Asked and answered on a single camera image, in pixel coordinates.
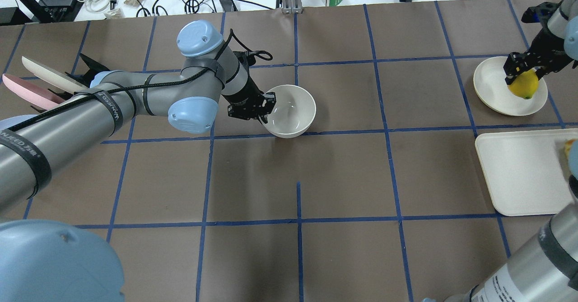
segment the tiled surface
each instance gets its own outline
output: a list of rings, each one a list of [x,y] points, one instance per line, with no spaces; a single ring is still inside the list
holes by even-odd
[[[22,54],[69,71],[81,47],[110,68],[166,71],[182,64],[176,33],[207,19],[275,55],[277,65],[251,69],[262,90],[298,84],[317,102],[309,132],[294,139],[226,117],[224,100],[212,134],[138,116],[57,175],[26,216],[109,238],[129,302],[419,302],[466,292],[547,220],[495,213],[475,134],[578,125],[571,69],[545,78],[553,101],[532,116],[500,115],[473,90],[479,62],[524,51],[522,32],[530,41],[535,26],[520,31],[516,20],[543,1],[512,0],[513,10],[508,0],[476,0],[306,8],[295,18],[261,11],[27,26],[16,48],[20,29],[2,27],[3,71],[9,64],[25,73]],[[0,117],[30,112],[0,87]],[[22,218],[26,207],[6,216]]]

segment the white plate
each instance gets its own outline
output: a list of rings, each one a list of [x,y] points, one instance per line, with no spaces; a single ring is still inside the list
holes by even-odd
[[[509,116],[527,116],[541,109],[548,100],[544,78],[531,99],[516,97],[506,84],[503,66],[506,57],[491,57],[481,62],[473,73],[473,87],[481,101],[493,110]]]
[[[572,201],[564,144],[578,129],[481,134],[475,149],[495,209],[506,216],[555,214]]]
[[[87,88],[76,82],[75,80],[69,78],[68,76],[42,64],[35,60],[31,60],[27,57],[22,56],[22,64],[24,67],[31,71],[35,76],[38,76],[41,80],[48,82],[60,90],[64,90],[68,93],[84,91]]]

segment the robotic arm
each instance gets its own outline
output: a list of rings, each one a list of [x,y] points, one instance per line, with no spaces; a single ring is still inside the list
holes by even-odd
[[[572,60],[578,60],[578,0],[560,3],[544,2],[528,8],[522,22],[540,22],[542,30],[524,53],[510,53],[504,64],[506,83],[512,84],[523,72],[536,68],[541,79],[551,72],[559,72]]]
[[[177,37],[186,57],[179,76],[100,72],[92,88],[0,130],[0,214],[33,197],[52,175],[136,115],[168,116],[177,129],[204,133],[213,125],[222,95],[230,103],[229,116],[266,123],[276,100],[248,75],[258,52],[233,53],[230,40],[207,21],[189,23]]]

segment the lemon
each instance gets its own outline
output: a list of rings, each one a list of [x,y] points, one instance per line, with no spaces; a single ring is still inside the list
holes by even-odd
[[[529,70],[518,75],[518,77],[508,86],[510,92],[516,97],[531,99],[538,90],[538,77],[536,71]]]

